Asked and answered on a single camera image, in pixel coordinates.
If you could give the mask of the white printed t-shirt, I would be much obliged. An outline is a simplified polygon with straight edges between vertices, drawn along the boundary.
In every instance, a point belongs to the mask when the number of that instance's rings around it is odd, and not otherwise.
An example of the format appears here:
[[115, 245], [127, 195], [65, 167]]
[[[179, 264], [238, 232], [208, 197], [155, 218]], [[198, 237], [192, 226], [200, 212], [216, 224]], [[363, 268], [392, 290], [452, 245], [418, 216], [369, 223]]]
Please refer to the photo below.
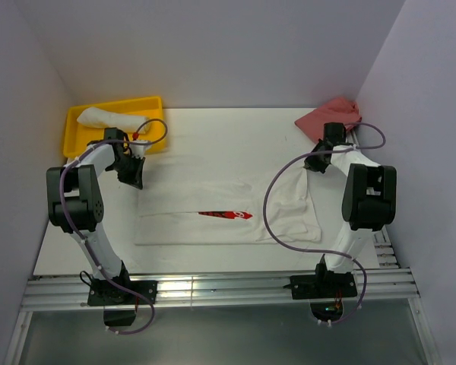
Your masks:
[[308, 174], [291, 167], [274, 173], [200, 182], [149, 182], [138, 193], [137, 246], [318, 243], [321, 228]]

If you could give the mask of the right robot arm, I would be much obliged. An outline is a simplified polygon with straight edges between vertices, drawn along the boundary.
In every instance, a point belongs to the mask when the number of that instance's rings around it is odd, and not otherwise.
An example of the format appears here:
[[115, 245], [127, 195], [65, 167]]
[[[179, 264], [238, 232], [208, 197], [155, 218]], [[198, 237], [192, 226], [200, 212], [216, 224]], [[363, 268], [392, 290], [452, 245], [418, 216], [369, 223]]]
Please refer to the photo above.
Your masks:
[[314, 277], [315, 291], [332, 295], [351, 273], [354, 259], [376, 231], [390, 224], [396, 214], [397, 171], [367, 158], [361, 147], [347, 141], [346, 126], [340, 122], [324, 125], [321, 138], [305, 168], [324, 173], [333, 166], [346, 177], [341, 214], [343, 226], [336, 239], [338, 254], [324, 254], [322, 273]]

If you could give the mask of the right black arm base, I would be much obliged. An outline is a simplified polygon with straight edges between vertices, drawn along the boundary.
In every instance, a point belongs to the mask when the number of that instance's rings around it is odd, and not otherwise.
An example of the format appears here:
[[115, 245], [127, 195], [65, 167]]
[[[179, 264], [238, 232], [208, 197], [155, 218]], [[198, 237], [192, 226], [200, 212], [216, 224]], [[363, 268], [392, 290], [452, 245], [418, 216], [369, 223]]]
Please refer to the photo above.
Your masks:
[[335, 274], [332, 271], [290, 276], [283, 289], [290, 291], [293, 300], [316, 300], [310, 303], [311, 313], [317, 322], [327, 325], [342, 319], [343, 298], [358, 295], [351, 273]]

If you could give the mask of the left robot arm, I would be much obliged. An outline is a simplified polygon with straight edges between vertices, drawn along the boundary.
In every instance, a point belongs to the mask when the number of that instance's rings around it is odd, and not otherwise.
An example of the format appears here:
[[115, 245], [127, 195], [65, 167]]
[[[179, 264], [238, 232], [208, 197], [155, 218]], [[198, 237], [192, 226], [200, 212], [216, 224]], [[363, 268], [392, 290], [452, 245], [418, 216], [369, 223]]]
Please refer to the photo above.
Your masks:
[[90, 291], [114, 303], [125, 303], [133, 294], [128, 271], [115, 254], [103, 228], [105, 212], [98, 177], [115, 171], [119, 182], [143, 188], [145, 159], [127, 146], [128, 136], [107, 128], [103, 140], [90, 143], [84, 155], [63, 167], [46, 171], [49, 220], [79, 244], [91, 268]]

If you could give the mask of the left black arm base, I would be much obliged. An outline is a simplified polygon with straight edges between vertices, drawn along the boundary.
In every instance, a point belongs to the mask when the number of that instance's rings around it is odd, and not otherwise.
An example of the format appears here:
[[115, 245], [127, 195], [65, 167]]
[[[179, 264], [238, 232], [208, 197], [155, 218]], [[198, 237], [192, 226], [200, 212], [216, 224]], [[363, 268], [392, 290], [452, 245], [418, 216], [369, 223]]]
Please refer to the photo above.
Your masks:
[[154, 307], [158, 282], [133, 281], [125, 267], [112, 281], [128, 289], [127, 292], [111, 285], [107, 280], [94, 278], [86, 271], [81, 271], [79, 278], [89, 287], [87, 305], [103, 307], [103, 323], [108, 327], [128, 327], [136, 320], [140, 305]]

